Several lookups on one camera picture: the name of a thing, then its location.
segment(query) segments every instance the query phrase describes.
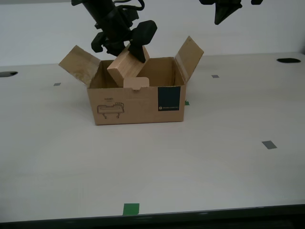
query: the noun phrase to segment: black hole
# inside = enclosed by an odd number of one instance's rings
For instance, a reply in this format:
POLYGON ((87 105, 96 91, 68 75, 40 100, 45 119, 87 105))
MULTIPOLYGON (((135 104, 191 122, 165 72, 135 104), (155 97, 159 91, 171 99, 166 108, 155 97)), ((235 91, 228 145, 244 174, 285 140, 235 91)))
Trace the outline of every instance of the black hole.
POLYGON ((276 145, 272 141, 262 142, 267 149, 277 149, 276 145))
POLYGON ((280 63, 300 63, 301 61, 295 58, 282 58, 277 59, 280 63))
POLYGON ((18 72, 0 72, 0 78, 1 77, 10 77, 10 76, 13 76, 16 74, 18 74, 18 72))

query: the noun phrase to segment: green tape marker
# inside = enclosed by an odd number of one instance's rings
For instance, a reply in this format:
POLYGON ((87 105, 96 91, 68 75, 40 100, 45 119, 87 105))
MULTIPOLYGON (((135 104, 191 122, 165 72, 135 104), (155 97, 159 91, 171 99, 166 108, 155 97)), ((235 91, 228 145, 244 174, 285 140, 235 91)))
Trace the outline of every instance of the green tape marker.
POLYGON ((139 214, 140 204, 124 204, 123 215, 135 216, 139 214))

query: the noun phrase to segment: white wall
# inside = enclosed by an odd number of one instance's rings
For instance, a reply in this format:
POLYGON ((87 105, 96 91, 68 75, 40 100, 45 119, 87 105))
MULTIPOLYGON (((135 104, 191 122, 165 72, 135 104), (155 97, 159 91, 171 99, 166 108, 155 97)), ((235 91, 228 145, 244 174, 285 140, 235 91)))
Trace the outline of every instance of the white wall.
MULTIPOLYGON (((158 25, 148 45, 152 57, 175 55, 188 35, 206 55, 299 52, 305 42, 304 0, 264 0, 261 6, 243 0, 244 7, 218 26, 214 6, 198 0, 145 2, 138 22, 154 20, 158 25)), ((57 63, 74 45, 92 52, 94 24, 82 5, 0 5, 0 66, 57 63)), ((97 56, 113 59, 105 52, 97 56)))

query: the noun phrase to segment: box flap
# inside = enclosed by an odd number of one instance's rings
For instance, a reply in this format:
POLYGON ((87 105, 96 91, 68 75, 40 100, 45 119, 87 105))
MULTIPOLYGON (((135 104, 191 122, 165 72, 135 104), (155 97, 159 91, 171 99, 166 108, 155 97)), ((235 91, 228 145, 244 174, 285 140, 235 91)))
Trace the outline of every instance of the box flap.
POLYGON ((98 58, 76 45, 60 62, 59 66, 89 87, 100 62, 98 58))
POLYGON ((176 63, 183 76, 184 83, 191 78, 204 51, 189 36, 175 56, 176 63))

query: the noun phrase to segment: light wooden block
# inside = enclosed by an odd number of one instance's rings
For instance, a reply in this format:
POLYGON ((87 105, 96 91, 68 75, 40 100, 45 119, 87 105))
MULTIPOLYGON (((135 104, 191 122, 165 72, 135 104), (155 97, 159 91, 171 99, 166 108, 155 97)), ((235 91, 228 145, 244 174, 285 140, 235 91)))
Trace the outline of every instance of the light wooden block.
POLYGON ((121 52, 121 54, 107 68, 109 74, 119 87, 123 87, 124 79, 137 77, 142 68, 149 60, 149 54, 143 46, 145 63, 142 63, 128 51, 129 45, 121 52))

